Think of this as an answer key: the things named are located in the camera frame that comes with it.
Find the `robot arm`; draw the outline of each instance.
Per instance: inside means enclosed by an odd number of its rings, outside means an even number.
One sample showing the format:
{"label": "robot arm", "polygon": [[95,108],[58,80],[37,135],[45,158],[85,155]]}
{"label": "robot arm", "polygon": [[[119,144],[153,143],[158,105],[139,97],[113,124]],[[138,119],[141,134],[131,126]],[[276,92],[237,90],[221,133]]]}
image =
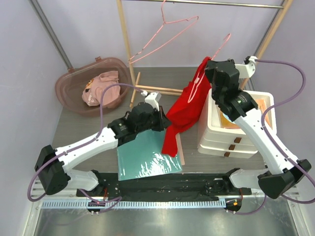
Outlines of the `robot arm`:
{"label": "robot arm", "polygon": [[[212,84],[211,96],[216,105],[246,133],[268,166],[268,169],[264,170],[236,170],[230,176],[231,183],[237,188],[261,189],[267,196],[276,199],[298,183],[303,174],[275,147],[262,128],[262,114],[258,105],[247,92],[239,89],[239,79],[254,74],[255,59],[247,57],[242,65],[235,64],[233,60],[209,61],[205,72]],[[308,160],[298,160],[267,124],[266,128],[290,159],[306,172],[311,169]]]}
{"label": "robot arm", "polygon": [[145,102],[139,103],[131,112],[126,112],[124,117],[112,121],[101,132],[65,147],[53,149],[49,145],[41,150],[36,171],[48,160],[65,153],[38,175],[47,195],[56,194],[66,187],[87,190],[90,196],[99,194],[105,184],[98,172],[73,170],[75,166],[103,151],[134,140],[140,132],[148,129],[162,131],[171,124],[158,105],[161,95],[158,92],[149,95],[143,93]]}

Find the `orange item in box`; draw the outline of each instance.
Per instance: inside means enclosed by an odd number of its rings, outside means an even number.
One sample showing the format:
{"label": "orange item in box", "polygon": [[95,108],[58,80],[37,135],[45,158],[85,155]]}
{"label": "orange item in box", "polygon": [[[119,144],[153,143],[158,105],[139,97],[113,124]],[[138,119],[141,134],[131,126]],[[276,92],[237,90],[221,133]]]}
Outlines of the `orange item in box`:
{"label": "orange item in box", "polygon": [[[267,109],[266,102],[264,101],[264,99],[257,99],[255,101],[258,104],[258,108],[261,110],[261,113],[264,113],[264,111]],[[268,114],[265,117],[265,121],[271,127]],[[221,122],[221,127],[222,128],[226,128],[226,129],[239,129],[240,128],[236,124],[233,124],[228,119],[226,119],[224,117],[222,111],[220,111],[220,122]]]}

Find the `wooden floor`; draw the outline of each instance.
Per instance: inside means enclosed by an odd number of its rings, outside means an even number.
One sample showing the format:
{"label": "wooden floor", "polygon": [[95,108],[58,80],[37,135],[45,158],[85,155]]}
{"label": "wooden floor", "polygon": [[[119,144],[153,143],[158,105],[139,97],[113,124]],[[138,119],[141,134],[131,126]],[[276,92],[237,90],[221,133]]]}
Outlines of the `wooden floor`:
{"label": "wooden floor", "polygon": [[[140,84],[156,87],[168,87],[183,89],[188,81],[192,80],[196,68],[190,67],[157,67],[137,68],[141,71]],[[114,119],[121,118],[129,110],[131,90],[123,104],[113,112],[104,115],[104,123],[107,124]],[[159,104],[163,106],[165,113],[170,109],[178,97],[163,95]],[[143,101],[140,94],[136,96],[136,103]],[[76,113],[63,109],[60,121],[55,133],[53,147],[63,147],[89,135],[96,133],[100,128],[100,118],[86,118]],[[201,154],[197,151],[197,127],[196,125],[181,134],[185,165],[185,173],[225,173],[233,168],[263,169],[264,163],[259,153],[250,159],[217,157]],[[100,172],[117,172],[118,162],[115,149],[105,151],[93,158],[79,164],[76,169],[82,171],[98,170]]]}

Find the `white plastic drawer unit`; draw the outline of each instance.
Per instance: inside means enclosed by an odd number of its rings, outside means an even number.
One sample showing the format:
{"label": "white plastic drawer unit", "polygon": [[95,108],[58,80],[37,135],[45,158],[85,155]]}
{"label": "white plastic drawer unit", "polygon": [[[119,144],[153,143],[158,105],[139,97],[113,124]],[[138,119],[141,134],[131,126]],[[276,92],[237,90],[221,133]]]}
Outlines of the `white plastic drawer unit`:
{"label": "white plastic drawer unit", "polygon": [[[267,107],[274,104],[274,98],[268,92],[246,92],[255,100],[263,99]],[[274,109],[268,112],[268,117],[272,129],[277,133]],[[198,151],[209,155],[250,158],[257,152],[257,148],[243,130],[221,128],[219,109],[211,98],[211,89],[200,115],[197,141]]]}

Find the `wooden clothing rack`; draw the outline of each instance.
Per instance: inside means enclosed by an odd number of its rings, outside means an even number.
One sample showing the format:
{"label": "wooden clothing rack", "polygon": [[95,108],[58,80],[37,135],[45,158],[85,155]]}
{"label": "wooden clothing rack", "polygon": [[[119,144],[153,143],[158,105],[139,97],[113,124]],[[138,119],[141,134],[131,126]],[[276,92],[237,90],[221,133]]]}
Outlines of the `wooden clothing rack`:
{"label": "wooden clothing rack", "polygon": [[[130,50],[130,43],[127,33],[127,26],[125,21],[125,15],[123,10],[123,3],[122,1],[152,1],[152,2],[163,2],[163,0],[116,0],[118,12],[119,12],[119,18],[121,22],[121,27],[123,31],[123,37],[124,37],[124,43],[126,47],[126,52],[128,59],[131,58],[131,50]],[[275,32],[277,31],[281,21],[283,20],[284,16],[286,15],[287,11],[289,10],[290,6],[292,5],[293,0],[283,0],[282,4],[277,5],[262,5],[262,4],[249,4],[249,3],[230,3],[230,2],[211,2],[211,1],[193,1],[193,0],[168,0],[167,2],[173,2],[173,3],[190,3],[190,4],[205,4],[205,5],[223,5],[223,6],[238,6],[238,7],[256,7],[256,8],[270,8],[270,9],[277,9],[277,13],[272,20],[265,36],[263,37],[260,45],[258,46],[257,51],[255,52],[255,56],[257,58],[262,58],[264,52],[266,51],[267,46],[269,45],[272,37],[274,36]],[[182,94],[183,90],[181,89],[173,89],[173,88],[160,88],[160,87],[152,87],[152,86],[143,86],[140,85],[140,75],[139,72],[137,74],[137,78],[134,74],[133,65],[129,64],[130,69],[130,75],[132,84],[140,89],[145,89],[147,91],[159,91],[161,94],[167,94],[167,95],[175,95],[179,96]],[[249,78],[246,78],[242,81],[240,88],[244,89],[245,85],[249,81]],[[130,101],[130,107],[133,106],[133,102],[136,96],[137,90],[133,90],[131,101]]]}

